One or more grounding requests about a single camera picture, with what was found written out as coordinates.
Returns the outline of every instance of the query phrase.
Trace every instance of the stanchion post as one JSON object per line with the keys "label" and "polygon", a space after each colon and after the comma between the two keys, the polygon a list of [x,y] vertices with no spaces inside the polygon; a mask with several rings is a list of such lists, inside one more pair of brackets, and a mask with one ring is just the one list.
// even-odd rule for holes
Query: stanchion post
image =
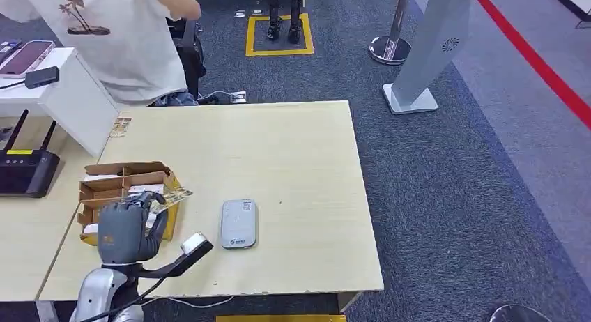
{"label": "stanchion post", "polygon": [[379,36],[369,44],[371,57],[382,64],[388,64],[389,66],[400,65],[404,63],[410,53],[410,44],[400,38],[402,20],[408,7],[408,1],[398,0],[390,34],[388,36]]}

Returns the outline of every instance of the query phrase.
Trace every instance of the black chair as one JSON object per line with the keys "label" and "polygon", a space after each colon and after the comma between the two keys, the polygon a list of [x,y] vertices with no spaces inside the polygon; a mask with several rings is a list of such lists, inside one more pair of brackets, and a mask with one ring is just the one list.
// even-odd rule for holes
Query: black chair
{"label": "black chair", "polygon": [[185,70],[185,80],[189,92],[200,105],[216,104],[219,102],[214,95],[207,98],[199,98],[199,78],[207,74],[204,66],[204,54],[201,41],[197,36],[197,22],[181,19],[172,21],[167,19],[170,34],[176,47],[176,52],[181,58]]}

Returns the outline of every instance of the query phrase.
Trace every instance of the robot leg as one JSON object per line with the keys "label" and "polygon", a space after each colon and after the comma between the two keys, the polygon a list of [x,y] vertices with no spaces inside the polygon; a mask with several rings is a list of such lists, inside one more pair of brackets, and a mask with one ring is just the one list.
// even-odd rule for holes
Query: robot leg
{"label": "robot leg", "polygon": [[269,30],[267,38],[277,40],[281,31],[281,18],[279,17],[279,0],[269,0]]}
{"label": "robot leg", "polygon": [[302,20],[300,19],[302,0],[291,0],[291,26],[287,40],[296,44],[300,42],[300,33],[302,31]]}

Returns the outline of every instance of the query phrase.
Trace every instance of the black cable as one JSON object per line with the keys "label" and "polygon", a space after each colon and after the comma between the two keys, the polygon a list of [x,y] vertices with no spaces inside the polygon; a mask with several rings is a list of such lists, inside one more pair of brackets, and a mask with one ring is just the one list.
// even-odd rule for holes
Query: black cable
{"label": "black cable", "polygon": [[112,315],[112,314],[116,314],[119,313],[120,311],[124,310],[125,308],[134,305],[136,303],[138,303],[139,301],[141,301],[142,299],[144,299],[148,294],[152,293],[156,287],[160,286],[161,283],[163,283],[163,281],[166,279],[166,277],[164,278],[160,278],[152,287],[150,287],[147,291],[143,292],[140,296],[138,296],[137,298],[135,298],[134,300],[131,300],[130,302],[124,304],[121,307],[117,307],[117,308],[113,308],[107,312],[104,312],[102,314],[98,314],[97,316],[93,316],[89,319],[86,320],[82,320],[80,322],[92,322],[92,321],[96,321],[98,319],[102,319],[103,317]]}
{"label": "black cable", "polygon": [[22,85],[22,84],[24,84],[24,80],[22,82],[18,82],[18,83],[14,83],[14,84],[2,86],[2,87],[0,87],[0,90],[9,89],[11,87],[19,86],[19,85]]}

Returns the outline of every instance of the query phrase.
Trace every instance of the black charger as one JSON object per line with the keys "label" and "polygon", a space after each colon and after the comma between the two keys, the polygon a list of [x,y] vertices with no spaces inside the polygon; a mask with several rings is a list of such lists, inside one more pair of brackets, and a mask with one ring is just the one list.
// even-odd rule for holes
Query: black charger
{"label": "black charger", "polygon": [[24,76],[24,85],[28,89],[35,89],[55,82],[59,82],[59,69],[56,66],[27,72]]}

